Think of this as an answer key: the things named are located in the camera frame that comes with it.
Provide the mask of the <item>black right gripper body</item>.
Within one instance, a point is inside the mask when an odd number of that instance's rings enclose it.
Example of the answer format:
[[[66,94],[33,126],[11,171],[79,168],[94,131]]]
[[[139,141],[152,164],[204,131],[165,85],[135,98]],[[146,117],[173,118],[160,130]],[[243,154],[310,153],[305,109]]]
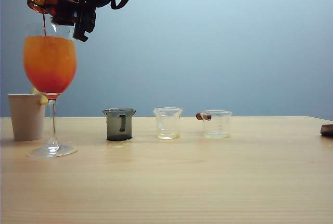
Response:
[[[73,26],[76,22],[76,4],[59,0],[50,8],[52,23],[62,26]]]

